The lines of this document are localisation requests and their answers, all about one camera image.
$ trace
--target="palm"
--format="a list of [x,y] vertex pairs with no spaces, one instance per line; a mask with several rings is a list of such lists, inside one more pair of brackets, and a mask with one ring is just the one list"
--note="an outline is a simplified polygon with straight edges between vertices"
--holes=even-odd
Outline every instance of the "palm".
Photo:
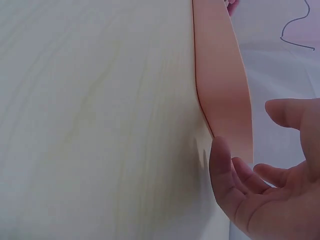
[[320,130],[314,125],[320,122],[320,111],[315,111],[320,110],[319,104],[319,99],[303,100],[298,105],[295,100],[278,100],[267,107],[276,123],[300,130],[306,161],[290,169],[258,164],[252,171],[240,158],[230,161],[230,151],[222,138],[212,144],[210,176],[216,200],[251,238],[318,239]]

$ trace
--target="blue line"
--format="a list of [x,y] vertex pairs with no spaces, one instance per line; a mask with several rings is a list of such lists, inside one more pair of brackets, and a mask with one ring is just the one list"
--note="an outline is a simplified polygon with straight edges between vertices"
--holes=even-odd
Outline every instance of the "blue line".
[[298,18],[295,18],[295,19],[289,21],[289,22],[283,27],[280,39],[281,39],[282,41],[284,41],[285,43],[288,43],[288,44],[291,44],[291,45],[295,45],[295,46],[298,46],[298,47],[303,47],[303,48],[307,48],[307,49],[312,49],[312,50],[314,51],[314,50],[316,50],[316,49],[315,49],[314,47],[312,47],[312,46],[301,45],[301,44],[297,44],[297,43],[294,43],[294,42],[291,42],[291,41],[284,40],[284,34],[285,34],[286,27],[287,27],[290,23],[295,22],[295,21],[298,21],[298,20],[301,20],[301,19],[306,19],[306,18],[309,16],[310,10],[311,10],[311,9],[310,9],[310,5],[309,5],[309,3],[307,2],[307,0],[304,0],[304,2],[305,2],[305,4],[306,4],[306,6],[308,7],[308,12],[307,12],[307,14],[306,14],[305,16],[303,16],[303,17],[298,17]]

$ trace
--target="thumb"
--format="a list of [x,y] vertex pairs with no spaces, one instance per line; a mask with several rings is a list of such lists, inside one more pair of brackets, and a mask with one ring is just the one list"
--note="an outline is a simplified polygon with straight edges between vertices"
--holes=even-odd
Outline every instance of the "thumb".
[[320,98],[275,99],[267,101],[265,109],[278,125],[300,130],[302,150],[309,177],[320,177]]

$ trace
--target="pink paper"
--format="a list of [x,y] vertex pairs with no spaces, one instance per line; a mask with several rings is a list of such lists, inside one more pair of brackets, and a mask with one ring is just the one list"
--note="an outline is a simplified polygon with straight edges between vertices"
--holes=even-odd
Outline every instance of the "pink paper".
[[193,0],[196,89],[212,136],[226,138],[233,157],[253,162],[247,77],[223,0]]

